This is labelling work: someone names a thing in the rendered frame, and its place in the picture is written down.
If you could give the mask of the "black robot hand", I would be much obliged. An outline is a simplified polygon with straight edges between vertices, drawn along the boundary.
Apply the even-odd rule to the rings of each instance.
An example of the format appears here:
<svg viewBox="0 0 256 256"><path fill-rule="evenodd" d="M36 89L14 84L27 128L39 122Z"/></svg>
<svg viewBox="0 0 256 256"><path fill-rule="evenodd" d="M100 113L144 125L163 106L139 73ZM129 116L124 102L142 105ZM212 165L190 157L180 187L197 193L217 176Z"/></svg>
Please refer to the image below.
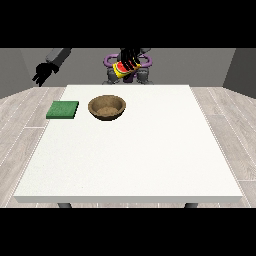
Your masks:
<svg viewBox="0 0 256 256"><path fill-rule="evenodd" d="M139 48L122 48L119 54L119 61L121 61L124 67L129 70L132 69L136 64L140 64L138 58L139 55Z"/></svg>
<svg viewBox="0 0 256 256"><path fill-rule="evenodd" d="M59 67L53 63L41 63L36 67L36 74L32 80L41 87L43 83L50 77L52 73L57 73Z"/></svg>

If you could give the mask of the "green square pad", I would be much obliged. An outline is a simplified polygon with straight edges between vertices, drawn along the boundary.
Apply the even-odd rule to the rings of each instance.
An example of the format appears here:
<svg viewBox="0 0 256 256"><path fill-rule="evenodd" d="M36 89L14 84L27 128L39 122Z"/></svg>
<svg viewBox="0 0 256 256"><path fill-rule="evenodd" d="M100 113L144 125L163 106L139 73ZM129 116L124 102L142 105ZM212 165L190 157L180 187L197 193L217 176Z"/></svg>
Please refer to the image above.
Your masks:
<svg viewBox="0 0 256 256"><path fill-rule="evenodd" d="M46 114L46 118L73 119L78 106L78 101L54 101Z"/></svg>

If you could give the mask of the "brown wooden bowl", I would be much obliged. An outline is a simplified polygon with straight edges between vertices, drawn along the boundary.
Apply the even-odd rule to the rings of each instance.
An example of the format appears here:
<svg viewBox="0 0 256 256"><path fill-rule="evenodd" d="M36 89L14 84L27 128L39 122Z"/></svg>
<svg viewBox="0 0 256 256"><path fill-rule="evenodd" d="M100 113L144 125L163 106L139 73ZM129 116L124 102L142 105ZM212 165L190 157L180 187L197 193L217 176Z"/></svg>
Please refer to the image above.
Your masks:
<svg viewBox="0 0 256 256"><path fill-rule="evenodd" d="M126 102L119 96L101 95L88 103L89 112L101 121L113 121L119 118L126 108Z"/></svg>

